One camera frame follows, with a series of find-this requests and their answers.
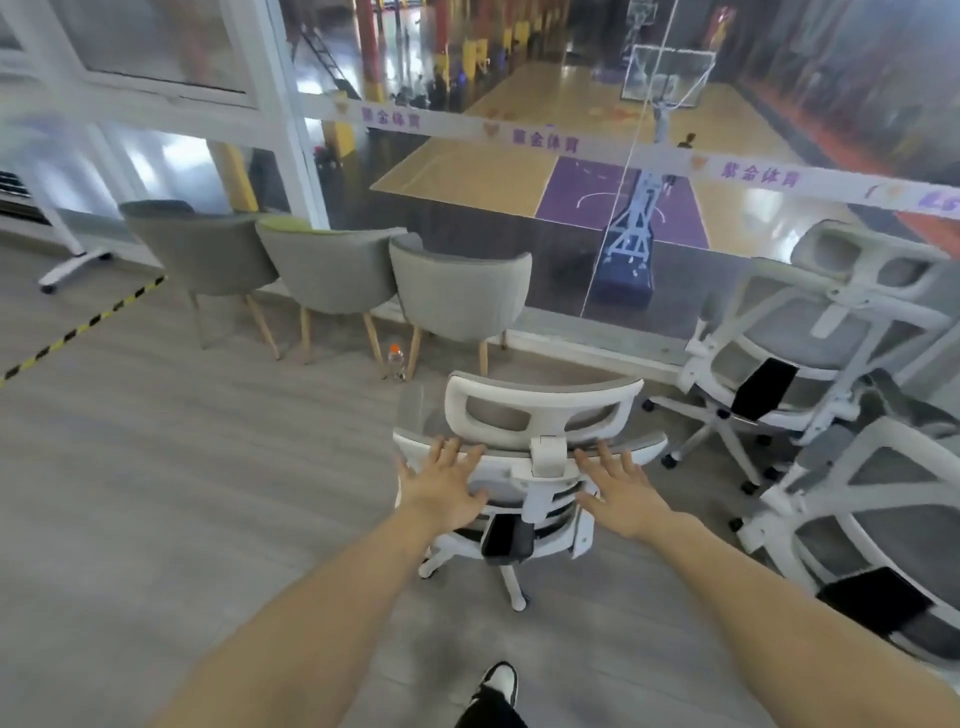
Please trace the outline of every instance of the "purple paint area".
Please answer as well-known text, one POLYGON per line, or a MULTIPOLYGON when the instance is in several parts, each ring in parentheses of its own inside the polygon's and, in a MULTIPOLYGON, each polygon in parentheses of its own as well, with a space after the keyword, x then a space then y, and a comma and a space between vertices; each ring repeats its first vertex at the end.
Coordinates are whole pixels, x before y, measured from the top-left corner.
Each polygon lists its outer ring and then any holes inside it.
MULTIPOLYGON (((543 192, 537 218, 605 230, 614 206, 619 214, 627 205, 638 174, 638 170, 628 169, 624 177, 623 167, 615 164, 560 157, 543 192)), ((660 194, 653 230, 654 237, 663 242, 709 248, 697 199, 686 177, 678 177, 669 190, 660 194)))

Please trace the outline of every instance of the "plastic bottle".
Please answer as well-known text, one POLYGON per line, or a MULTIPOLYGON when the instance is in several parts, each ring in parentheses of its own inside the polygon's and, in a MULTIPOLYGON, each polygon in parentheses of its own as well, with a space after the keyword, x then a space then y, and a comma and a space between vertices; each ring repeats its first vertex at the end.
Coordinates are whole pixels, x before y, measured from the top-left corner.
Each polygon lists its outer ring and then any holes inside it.
POLYGON ((390 345, 390 353, 387 355, 387 368, 390 370, 390 374, 394 376, 394 379, 402 381, 407 378, 407 367, 403 359, 403 349, 400 348, 399 344, 390 345))

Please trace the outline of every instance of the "ladder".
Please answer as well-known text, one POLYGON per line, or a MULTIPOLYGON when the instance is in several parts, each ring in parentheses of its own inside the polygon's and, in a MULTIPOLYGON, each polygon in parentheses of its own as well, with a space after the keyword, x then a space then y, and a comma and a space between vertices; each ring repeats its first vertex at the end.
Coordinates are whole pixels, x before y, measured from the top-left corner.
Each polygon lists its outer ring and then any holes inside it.
POLYGON ((340 70, 337 61, 333 59, 333 54, 331 54, 329 48, 326 47, 324 39, 320 37, 320 32, 316 28, 307 29, 306 26, 300 26, 300 35, 303 36, 307 47, 313 51, 313 55, 317 57, 320 65, 330 74, 330 78, 333 79, 333 83, 337 88, 344 91, 349 99, 360 101, 360 94, 357 93, 357 89, 354 88, 353 84, 344 76, 344 72, 340 70))

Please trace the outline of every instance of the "red pillar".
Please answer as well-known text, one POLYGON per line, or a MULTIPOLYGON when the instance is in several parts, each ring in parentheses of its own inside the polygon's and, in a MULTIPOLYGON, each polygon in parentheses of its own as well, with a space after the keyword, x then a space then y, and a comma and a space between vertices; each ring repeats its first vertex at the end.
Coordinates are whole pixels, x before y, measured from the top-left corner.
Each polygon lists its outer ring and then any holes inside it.
POLYGON ((357 11, 357 31, 360 35, 360 56, 363 58, 364 98, 383 101, 380 84, 380 55, 376 47, 376 27, 373 20, 375 0, 354 0, 357 11))
POLYGON ((450 42, 450 0, 437 0, 434 6, 434 18, 437 23, 437 45, 434 48, 434 69, 444 80, 450 80, 450 59, 447 46, 450 42))

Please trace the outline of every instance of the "black and white sneaker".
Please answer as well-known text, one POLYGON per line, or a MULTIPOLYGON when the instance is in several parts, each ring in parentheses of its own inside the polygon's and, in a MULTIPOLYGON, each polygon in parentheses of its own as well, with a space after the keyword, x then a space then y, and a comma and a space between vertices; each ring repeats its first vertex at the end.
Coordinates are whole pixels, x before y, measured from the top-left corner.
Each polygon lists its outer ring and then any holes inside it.
POLYGON ((473 700, 480 697, 480 689, 488 688, 499 692, 510 703, 510 707, 516 706, 516 689, 519 680, 516 677, 514 666, 506 660, 501 660, 484 673, 483 679, 477 692, 473 694, 473 700))

